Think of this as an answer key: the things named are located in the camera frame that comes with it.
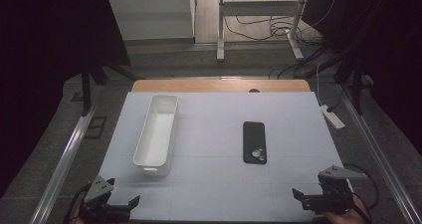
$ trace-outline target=white rectangular bin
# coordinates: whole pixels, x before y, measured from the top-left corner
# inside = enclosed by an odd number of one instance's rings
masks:
[[[151,99],[133,156],[143,174],[164,176],[170,171],[177,117],[177,97],[158,95]]]

